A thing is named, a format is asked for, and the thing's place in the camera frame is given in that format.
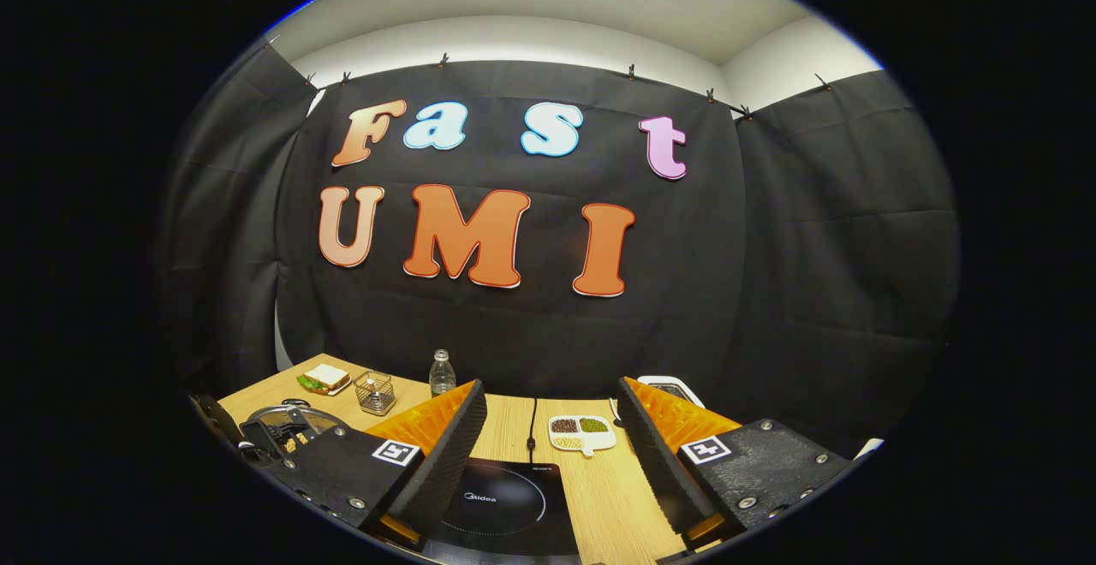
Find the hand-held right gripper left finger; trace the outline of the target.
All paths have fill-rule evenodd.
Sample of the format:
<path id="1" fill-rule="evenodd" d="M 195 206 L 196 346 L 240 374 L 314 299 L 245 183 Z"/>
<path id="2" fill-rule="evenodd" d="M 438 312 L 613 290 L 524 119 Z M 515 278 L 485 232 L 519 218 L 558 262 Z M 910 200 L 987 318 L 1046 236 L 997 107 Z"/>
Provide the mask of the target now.
<path id="1" fill-rule="evenodd" d="M 359 532 L 419 549 L 441 524 L 488 417 L 480 379 L 368 430 L 332 427 L 274 464 L 274 478 Z"/>

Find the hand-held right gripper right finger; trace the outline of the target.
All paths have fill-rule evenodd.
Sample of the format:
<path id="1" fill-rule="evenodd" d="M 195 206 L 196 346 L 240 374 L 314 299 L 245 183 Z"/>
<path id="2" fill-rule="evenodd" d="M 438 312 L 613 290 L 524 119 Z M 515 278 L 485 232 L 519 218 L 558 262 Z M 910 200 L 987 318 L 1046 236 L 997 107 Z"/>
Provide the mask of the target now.
<path id="1" fill-rule="evenodd" d="M 733 538 L 822 491 L 849 459 L 783 422 L 740 424 L 638 379 L 618 414 L 662 514 L 687 547 Z"/>

